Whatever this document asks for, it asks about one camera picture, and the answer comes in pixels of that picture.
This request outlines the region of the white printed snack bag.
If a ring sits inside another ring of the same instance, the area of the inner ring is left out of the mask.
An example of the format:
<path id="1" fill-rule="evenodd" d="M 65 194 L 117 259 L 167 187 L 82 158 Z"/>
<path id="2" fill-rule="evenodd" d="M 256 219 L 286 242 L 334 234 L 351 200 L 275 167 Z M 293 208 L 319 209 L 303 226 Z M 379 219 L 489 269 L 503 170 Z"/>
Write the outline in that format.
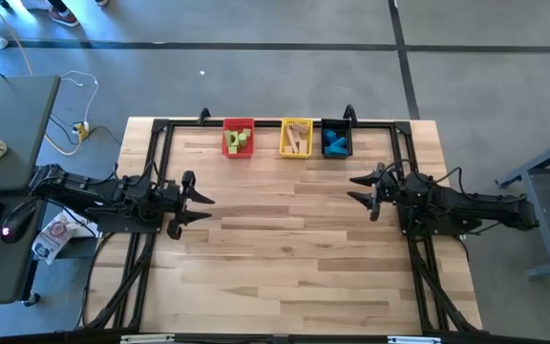
<path id="1" fill-rule="evenodd" d="M 80 223 L 65 212 L 59 213 L 35 237 L 32 252 L 39 261 L 50 265 L 79 230 Z"/>

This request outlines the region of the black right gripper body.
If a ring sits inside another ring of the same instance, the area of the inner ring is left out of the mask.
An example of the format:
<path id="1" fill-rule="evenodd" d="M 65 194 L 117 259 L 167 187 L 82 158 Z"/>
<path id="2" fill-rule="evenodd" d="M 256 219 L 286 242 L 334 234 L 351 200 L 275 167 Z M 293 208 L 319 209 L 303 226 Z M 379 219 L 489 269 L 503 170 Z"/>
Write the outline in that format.
<path id="1" fill-rule="evenodd" d="M 395 204 L 397 202 L 398 193 L 398 180 L 384 163 L 379 162 L 373 172 L 370 220 L 378 220 L 381 213 L 381 204 L 383 202 Z"/>

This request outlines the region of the silver metal bracket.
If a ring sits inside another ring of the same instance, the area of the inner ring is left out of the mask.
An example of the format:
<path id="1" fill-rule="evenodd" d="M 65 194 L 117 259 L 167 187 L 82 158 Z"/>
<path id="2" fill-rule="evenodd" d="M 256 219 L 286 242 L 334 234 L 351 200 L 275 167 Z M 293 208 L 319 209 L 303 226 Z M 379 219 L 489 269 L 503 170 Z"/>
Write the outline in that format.
<path id="1" fill-rule="evenodd" d="M 174 342 L 175 337 L 166 333 L 138 333 L 123 335 L 120 338 L 119 344 L 165 344 Z"/>
<path id="2" fill-rule="evenodd" d="M 442 344 L 439 337 L 390 335 L 388 344 Z"/>

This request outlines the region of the white cardboard box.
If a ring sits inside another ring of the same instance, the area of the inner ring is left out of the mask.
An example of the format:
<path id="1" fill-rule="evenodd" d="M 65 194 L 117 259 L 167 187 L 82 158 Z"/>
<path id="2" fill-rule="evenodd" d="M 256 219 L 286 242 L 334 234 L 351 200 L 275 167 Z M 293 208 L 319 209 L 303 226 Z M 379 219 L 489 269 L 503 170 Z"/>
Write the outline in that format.
<path id="1" fill-rule="evenodd" d="M 74 237 L 103 237 L 103 233 L 98 230 L 97 224 L 91 222 L 87 218 L 73 212 L 68 208 L 64 208 L 62 210 L 62 215 L 67 228 L 74 231 Z"/>

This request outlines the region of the red plastic basket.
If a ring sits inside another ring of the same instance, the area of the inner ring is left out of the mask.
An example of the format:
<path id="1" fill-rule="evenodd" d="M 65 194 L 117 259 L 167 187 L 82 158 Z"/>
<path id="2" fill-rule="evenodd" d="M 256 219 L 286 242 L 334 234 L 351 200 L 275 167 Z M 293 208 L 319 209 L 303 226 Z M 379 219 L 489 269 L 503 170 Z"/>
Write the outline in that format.
<path id="1" fill-rule="evenodd" d="M 253 118 L 226 118 L 223 121 L 222 131 L 222 153 L 230 159 L 245 159 L 251 158 L 255 151 L 255 121 Z M 238 146 L 237 154 L 228 154 L 228 147 L 224 139 L 224 132 L 231 131 L 242 133 L 243 129 L 251 129 L 251 136 L 248 137 L 248 143 L 246 147 Z"/>

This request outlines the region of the black computer mouse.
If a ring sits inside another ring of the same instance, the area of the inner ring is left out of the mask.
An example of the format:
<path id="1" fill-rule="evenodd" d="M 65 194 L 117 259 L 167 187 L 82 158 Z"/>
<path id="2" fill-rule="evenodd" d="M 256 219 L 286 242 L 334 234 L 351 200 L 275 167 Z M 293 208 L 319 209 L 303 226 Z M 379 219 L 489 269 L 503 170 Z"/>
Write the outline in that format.
<path id="1" fill-rule="evenodd" d="M 16 206 L 2 224 L 1 239 L 7 244 L 18 242 L 26 233 L 35 209 L 35 201 L 27 201 Z"/>

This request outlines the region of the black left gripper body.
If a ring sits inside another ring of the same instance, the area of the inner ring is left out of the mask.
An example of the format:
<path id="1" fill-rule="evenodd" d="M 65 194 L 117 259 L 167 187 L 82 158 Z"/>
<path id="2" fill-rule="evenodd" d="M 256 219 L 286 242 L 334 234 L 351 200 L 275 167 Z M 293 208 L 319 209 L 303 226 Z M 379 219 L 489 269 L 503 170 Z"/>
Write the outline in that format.
<path id="1" fill-rule="evenodd" d="M 171 239 L 179 239 L 182 234 L 182 226 L 175 220 L 177 213 L 189 211 L 187 209 L 186 189 L 195 187 L 196 177 L 193 171 L 187 170 L 181 178 L 181 185 L 170 183 L 167 185 L 163 199 L 163 209 L 165 212 L 173 213 L 174 219 L 168 222 L 167 234 Z"/>

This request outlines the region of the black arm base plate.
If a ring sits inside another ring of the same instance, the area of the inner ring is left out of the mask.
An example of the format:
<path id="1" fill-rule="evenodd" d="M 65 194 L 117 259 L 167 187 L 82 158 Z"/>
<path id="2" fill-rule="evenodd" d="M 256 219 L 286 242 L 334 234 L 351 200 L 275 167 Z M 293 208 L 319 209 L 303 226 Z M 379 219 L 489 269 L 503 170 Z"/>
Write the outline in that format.
<path id="1" fill-rule="evenodd" d="M 161 227 L 163 213 L 159 210 L 140 210 L 137 206 L 105 207 L 93 206 L 84 214 L 97 224 L 103 233 L 153 233 Z"/>
<path id="2" fill-rule="evenodd" d="M 434 218 L 407 209 L 402 213 L 401 232 L 407 236 L 463 235 L 471 230 L 471 223 L 450 216 Z"/>

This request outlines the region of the black metal table frame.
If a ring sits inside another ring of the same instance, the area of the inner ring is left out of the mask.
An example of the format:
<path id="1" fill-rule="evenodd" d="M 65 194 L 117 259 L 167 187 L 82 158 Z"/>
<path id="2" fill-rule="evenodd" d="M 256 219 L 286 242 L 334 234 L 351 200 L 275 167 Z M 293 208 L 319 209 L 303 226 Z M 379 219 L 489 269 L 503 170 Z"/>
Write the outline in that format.
<path id="1" fill-rule="evenodd" d="M 256 123 L 248 159 L 222 153 L 222 122 L 130 118 L 119 167 L 154 161 L 169 180 L 186 170 L 209 198 L 208 218 L 179 240 L 159 233 L 150 267 L 121 303 L 115 326 L 146 333 L 418 334 L 420 310 L 396 209 L 371 221 L 351 193 L 379 162 L 416 160 L 442 178 L 436 125 L 362 119 L 353 154 L 286 159 L 280 123 Z"/>

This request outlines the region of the person's red shoe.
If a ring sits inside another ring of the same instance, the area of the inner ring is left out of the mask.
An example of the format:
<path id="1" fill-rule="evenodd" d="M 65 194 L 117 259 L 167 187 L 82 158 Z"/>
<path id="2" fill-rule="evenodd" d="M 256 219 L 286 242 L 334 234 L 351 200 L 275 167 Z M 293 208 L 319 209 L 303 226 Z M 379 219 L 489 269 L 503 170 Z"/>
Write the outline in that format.
<path id="1" fill-rule="evenodd" d="M 79 25 L 77 18 L 70 10 L 59 12 L 56 9 L 51 8 L 48 11 L 48 15 L 52 21 L 64 26 L 76 27 Z"/>

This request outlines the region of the yellow plastic basket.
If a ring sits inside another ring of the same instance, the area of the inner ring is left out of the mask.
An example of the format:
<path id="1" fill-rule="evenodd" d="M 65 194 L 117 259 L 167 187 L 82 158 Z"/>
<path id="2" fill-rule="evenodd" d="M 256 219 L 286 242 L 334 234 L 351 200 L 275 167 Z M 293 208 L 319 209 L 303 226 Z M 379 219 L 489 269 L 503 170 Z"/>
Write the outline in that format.
<path id="1" fill-rule="evenodd" d="M 287 134 L 286 134 L 286 128 L 289 126 L 291 127 L 295 122 L 303 123 L 305 126 L 309 128 L 309 132 L 307 134 L 300 134 L 297 131 L 294 131 L 295 139 L 297 141 L 298 150 L 299 150 L 299 141 L 300 140 L 306 140 L 308 143 L 308 153 L 307 154 L 300 154 L 299 152 L 297 154 L 294 153 L 285 153 L 284 147 L 290 146 Z M 312 154 L 312 136 L 313 133 L 313 120 L 307 119 L 307 118 L 283 118 L 282 119 L 282 125 L 281 125 L 281 135 L 280 135 L 280 143 L 279 143 L 279 153 L 282 157 L 287 159 L 308 159 Z"/>

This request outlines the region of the black plastic basket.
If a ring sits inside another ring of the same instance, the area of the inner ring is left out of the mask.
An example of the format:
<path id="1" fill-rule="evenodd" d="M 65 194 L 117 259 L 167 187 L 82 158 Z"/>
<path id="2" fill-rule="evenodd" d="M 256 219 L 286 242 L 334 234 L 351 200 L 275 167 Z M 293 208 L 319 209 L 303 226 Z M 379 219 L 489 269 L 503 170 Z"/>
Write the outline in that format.
<path id="1" fill-rule="evenodd" d="M 325 148 L 330 146 L 328 141 L 324 138 L 323 131 L 325 129 L 333 130 L 338 138 L 346 137 L 348 141 L 347 150 L 349 154 L 347 156 L 327 156 L 325 154 Z M 346 159 L 353 154 L 352 150 L 352 133 L 351 133 L 351 122 L 348 119 L 321 119 L 321 142 L 322 142 L 322 155 L 325 159 Z"/>

